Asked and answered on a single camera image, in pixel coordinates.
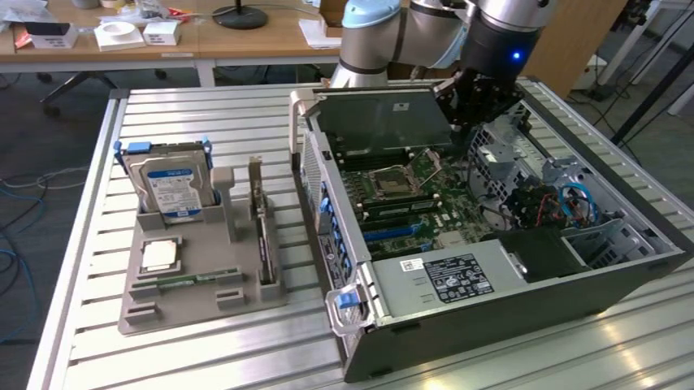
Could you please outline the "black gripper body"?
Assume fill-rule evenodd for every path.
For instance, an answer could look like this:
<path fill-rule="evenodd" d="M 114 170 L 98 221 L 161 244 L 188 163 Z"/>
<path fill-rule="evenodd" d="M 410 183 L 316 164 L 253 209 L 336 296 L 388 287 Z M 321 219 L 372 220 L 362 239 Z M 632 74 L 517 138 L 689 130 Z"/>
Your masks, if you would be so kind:
<path fill-rule="evenodd" d="M 476 15 L 458 54 L 458 68 L 497 80 L 515 80 L 539 40 L 540 29 L 507 30 Z"/>

